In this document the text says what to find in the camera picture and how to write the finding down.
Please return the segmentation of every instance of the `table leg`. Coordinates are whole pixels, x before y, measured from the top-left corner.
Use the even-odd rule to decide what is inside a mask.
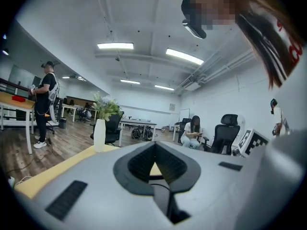
[[[64,107],[64,106],[62,106],[62,113],[61,113],[61,117],[63,117],[63,116],[64,116],[64,109],[65,109],[65,107]]]
[[[74,122],[74,121],[75,121],[75,114],[76,114],[76,108],[73,110],[72,122]]]
[[[121,147],[121,138],[123,136],[123,123],[120,123],[120,134],[119,134],[119,147]]]
[[[1,105],[1,130],[3,130],[3,105]]]
[[[34,122],[34,109],[32,109],[32,118],[31,118],[31,134],[34,134],[34,127],[33,127],[33,122]]]
[[[143,138],[144,138],[144,136],[145,136],[145,129],[146,129],[146,125],[144,125]]]
[[[175,135],[176,135],[176,127],[174,127],[173,141],[175,140]]]
[[[27,139],[28,152],[29,154],[32,154],[30,142],[30,110],[25,112],[25,136]]]
[[[155,136],[155,126],[153,127],[153,140],[152,141],[154,141],[154,136]]]

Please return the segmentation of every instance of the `red object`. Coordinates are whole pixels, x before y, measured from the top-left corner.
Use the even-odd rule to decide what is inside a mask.
[[[12,100],[17,101],[17,102],[25,102],[25,98],[23,98],[21,96],[13,96]]]

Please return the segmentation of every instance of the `man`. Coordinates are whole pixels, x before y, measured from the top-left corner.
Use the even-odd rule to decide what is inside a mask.
[[[273,130],[274,136],[280,136],[286,134],[288,130],[287,121],[283,115],[282,110],[278,106],[278,103],[275,99],[271,100],[271,113],[274,115],[275,127]]]
[[[39,129],[39,136],[35,136],[38,139],[38,142],[34,145],[35,148],[39,149],[45,147],[47,143],[46,139],[46,119],[45,114],[49,111],[50,101],[48,99],[49,93],[55,84],[56,79],[54,75],[54,64],[52,61],[48,61],[45,65],[42,65],[44,72],[46,73],[45,77],[42,80],[42,83],[37,89],[30,90],[30,95],[36,95],[35,103],[35,119],[37,127]]]

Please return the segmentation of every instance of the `floor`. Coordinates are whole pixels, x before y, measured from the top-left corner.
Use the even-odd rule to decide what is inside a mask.
[[[75,121],[73,123],[72,116],[68,116],[66,129],[55,128],[55,135],[47,131],[46,137],[50,136],[53,149],[50,145],[41,149],[32,148],[33,154],[31,155],[27,150],[25,130],[5,129],[0,136],[0,163],[3,170],[6,173],[9,172],[7,174],[18,182],[25,176],[35,176],[61,163],[94,144],[90,138],[90,134],[93,132],[91,123],[94,122]],[[141,142],[131,138],[131,131],[132,128],[129,131],[127,126],[123,130],[122,147]],[[155,137],[155,140],[173,142],[173,132],[161,133],[160,130],[156,130],[156,134],[158,136]],[[36,142],[34,135],[31,135],[31,144]]]

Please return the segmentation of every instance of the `white vase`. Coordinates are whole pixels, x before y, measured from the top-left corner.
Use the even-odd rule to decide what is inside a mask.
[[[96,152],[102,152],[106,141],[106,121],[97,119],[94,131],[94,148]]]

